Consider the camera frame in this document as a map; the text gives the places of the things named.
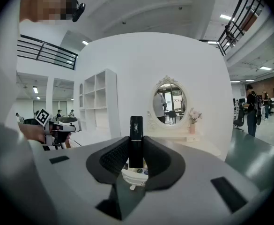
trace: ceiling light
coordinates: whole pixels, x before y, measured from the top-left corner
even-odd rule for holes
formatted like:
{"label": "ceiling light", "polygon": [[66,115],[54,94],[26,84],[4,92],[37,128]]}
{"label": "ceiling light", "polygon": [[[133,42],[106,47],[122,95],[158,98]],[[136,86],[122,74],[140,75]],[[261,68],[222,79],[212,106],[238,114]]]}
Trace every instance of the ceiling light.
{"label": "ceiling light", "polygon": [[231,19],[231,17],[230,17],[230,16],[226,16],[226,15],[223,15],[223,14],[221,14],[221,15],[220,15],[220,17],[221,17],[221,18],[228,19],[228,20],[230,20],[230,19]]}
{"label": "ceiling light", "polygon": [[264,67],[264,66],[260,67],[260,69],[267,70],[267,71],[271,70],[271,68],[269,68],[269,67]]}
{"label": "ceiling light", "polygon": [[33,90],[34,90],[35,93],[38,93],[37,87],[33,87]]}

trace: flower vase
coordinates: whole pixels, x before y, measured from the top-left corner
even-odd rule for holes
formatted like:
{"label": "flower vase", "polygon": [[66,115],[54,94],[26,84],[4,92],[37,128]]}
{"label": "flower vase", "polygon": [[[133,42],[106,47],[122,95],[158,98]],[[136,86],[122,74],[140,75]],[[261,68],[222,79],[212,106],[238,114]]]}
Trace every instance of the flower vase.
{"label": "flower vase", "polygon": [[190,124],[189,131],[190,131],[190,134],[195,134],[195,123]]}

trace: ornate mirror frame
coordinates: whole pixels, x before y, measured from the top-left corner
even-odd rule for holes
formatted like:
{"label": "ornate mirror frame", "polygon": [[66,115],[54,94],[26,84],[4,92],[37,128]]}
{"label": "ornate mirror frame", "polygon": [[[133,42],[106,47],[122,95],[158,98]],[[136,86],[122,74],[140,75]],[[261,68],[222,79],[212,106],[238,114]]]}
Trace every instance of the ornate mirror frame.
{"label": "ornate mirror frame", "polygon": [[[182,92],[185,95],[186,98],[186,102],[185,102],[185,116],[183,116],[183,118],[180,120],[180,122],[174,124],[174,125],[166,125],[164,123],[162,123],[156,116],[156,113],[154,111],[154,107],[153,107],[153,99],[155,96],[156,91],[158,90],[158,88],[166,83],[172,83],[176,86],[178,86]],[[190,98],[187,94],[186,89],[183,87],[182,84],[180,84],[178,81],[176,81],[174,78],[170,78],[169,76],[165,76],[162,80],[160,80],[152,89],[151,94],[150,94],[150,104],[149,104],[149,110],[147,111],[147,116],[148,116],[148,121],[147,121],[147,130],[150,132],[155,131],[158,127],[160,128],[165,128],[165,129],[176,129],[179,128],[181,126],[183,126],[187,119],[188,119],[188,113],[189,113],[189,106],[188,104],[190,104]]]}

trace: oval mirror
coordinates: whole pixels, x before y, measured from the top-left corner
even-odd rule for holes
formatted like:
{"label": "oval mirror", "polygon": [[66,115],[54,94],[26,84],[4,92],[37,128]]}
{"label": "oval mirror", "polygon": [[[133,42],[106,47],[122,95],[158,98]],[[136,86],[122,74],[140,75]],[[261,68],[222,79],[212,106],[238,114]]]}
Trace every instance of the oval mirror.
{"label": "oval mirror", "polygon": [[166,125],[175,125],[185,116],[186,98],[183,91],[173,83],[161,85],[153,98],[157,118]]}

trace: white column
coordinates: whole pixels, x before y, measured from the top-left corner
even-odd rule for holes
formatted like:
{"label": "white column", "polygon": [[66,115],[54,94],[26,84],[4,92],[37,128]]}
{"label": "white column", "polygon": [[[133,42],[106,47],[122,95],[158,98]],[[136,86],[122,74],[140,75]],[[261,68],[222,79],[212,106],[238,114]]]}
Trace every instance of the white column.
{"label": "white column", "polygon": [[54,77],[49,76],[46,88],[46,110],[52,114],[52,91],[53,91]]}

